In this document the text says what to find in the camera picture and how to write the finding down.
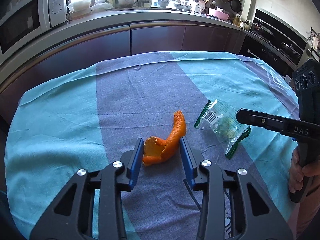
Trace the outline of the person's right hand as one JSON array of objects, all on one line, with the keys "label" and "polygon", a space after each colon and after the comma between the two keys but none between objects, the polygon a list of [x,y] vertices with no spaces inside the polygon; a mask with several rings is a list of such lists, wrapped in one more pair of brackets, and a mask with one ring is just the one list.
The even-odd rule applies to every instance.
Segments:
[{"label": "person's right hand", "polygon": [[298,147],[293,150],[291,166],[289,169],[289,191],[295,193],[303,187],[303,179],[313,177],[308,194],[312,194],[319,189],[319,159],[311,164],[301,167],[299,164]]}]

